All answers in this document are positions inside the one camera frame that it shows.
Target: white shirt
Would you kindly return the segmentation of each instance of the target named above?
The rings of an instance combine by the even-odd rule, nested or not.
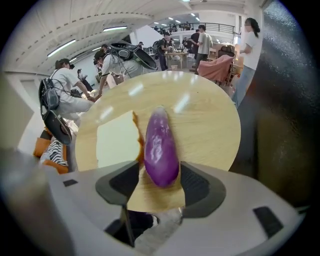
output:
[[[250,46],[252,50],[250,53],[244,55],[243,65],[256,70],[262,48],[262,33],[258,33],[258,37],[256,37],[254,32],[249,32],[245,35],[245,43]]]
[[[79,82],[79,78],[76,74],[66,67],[56,69],[50,78],[52,79],[54,87],[57,88],[56,92],[59,96],[63,91],[69,93],[71,88],[75,87],[76,83]]]
[[[85,78],[85,76],[84,76],[81,72],[78,74],[78,77],[79,77],[80,79],[84,79],[84,78]]]
[[[116,75],[122,75],[123,79],[127,80],[141,75],[143,70],[144,67],[134,59],[123,61],[121,58],[108,54],[103,60],[102,76],[106,76],[112,71]]]
[[[206,32],[200,33],[199,35],[198,54],[210,54],[210,47],[213,46],[212,38]]]

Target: pink armchair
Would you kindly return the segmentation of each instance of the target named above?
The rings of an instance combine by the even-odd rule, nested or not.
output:
[[[230,65],[233,59],[234,57],[222,55],[221,57],[210,62],[200,61],[200,65],[197,70],[199,76],[209,80],[223,82],[226,80],[229,74]]]

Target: ceiling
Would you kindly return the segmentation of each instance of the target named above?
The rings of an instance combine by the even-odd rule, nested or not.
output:
[[[208,10],[243,15],[246,1],[252,0],[40,0],[12,32],[1,53],[2,68],[49,74],[56,60],[87,54],[142,26],[172,16],[195,19],[190,13]],[[103,32],[118,26],[127,29]],[[71,40],[76,42],[47,57]]]
[[[197,23],[198,21],[196,20],[196,17],[199,18],[199,13],[193,13],[195,16],[192,16],[190,13],[188,14],[180,14],[180,15],[173,15],[172,18],[173,20],[169,19],[168,17],[164,18],[164,19],[161,19],[161,20],[157,20],[156,22],[158,22],[159,24],[154,24],[154,23],[151,23],[150,26],[154,27],[154,26],[157,26],[158,28],[163,28],[165,27],[164,25],[161,25],[161,24],[166,24],[166,25],[170,25],[170,24],[178,24],[176,22],[177,21],[180,21],[182,24],[183,23],[186,23],[186,22],[189,22],[189,23]]]

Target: ceiling light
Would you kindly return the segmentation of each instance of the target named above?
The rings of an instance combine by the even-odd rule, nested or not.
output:
[[[75,41],[76,41],[76,39],[73,39],[72,41],[65,43],[64,45],[60,46],[58,49],[55,49],[53,52],[49,53],[47,57],[50,58],[52,55],[54,55],[57,52],[61,51],[63,48],[73,44]]]
[[[109,27],[105,28],[103,32],[112,31],[112,30],[125,30],[127,26],[116,26],[116,27]]]

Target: wooden tabletop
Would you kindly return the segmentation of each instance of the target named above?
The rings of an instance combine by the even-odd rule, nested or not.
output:
[[[97,168],[98,126],[133,110],[138,127],[146,134],[154,108],[163,105],[176,142],[180,161],[228,171],[240,143],[240,120],[229,96],[215,83],[182,71],[152,72],[131,78],[106,91],[81,116],[75,142],[79,171]],[[180,178],[168,188],[154,185],[144,167],[127,208],[156,213],[183,207],[185,194]]]

